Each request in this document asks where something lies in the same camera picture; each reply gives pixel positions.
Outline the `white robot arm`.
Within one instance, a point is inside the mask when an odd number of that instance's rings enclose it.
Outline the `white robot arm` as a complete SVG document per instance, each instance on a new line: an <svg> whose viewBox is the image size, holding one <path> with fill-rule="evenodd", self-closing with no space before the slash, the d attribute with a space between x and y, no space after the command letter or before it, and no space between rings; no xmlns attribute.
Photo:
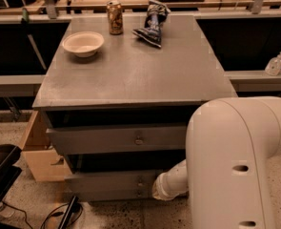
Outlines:
<svg viewBox="0 0 281 229"><path fill-rule="evenodd" d="M186 159L158 176L156 199L190 194L193 229L275 229L267 159L281 152L281 97L212 100L192 115Z"/></svg>

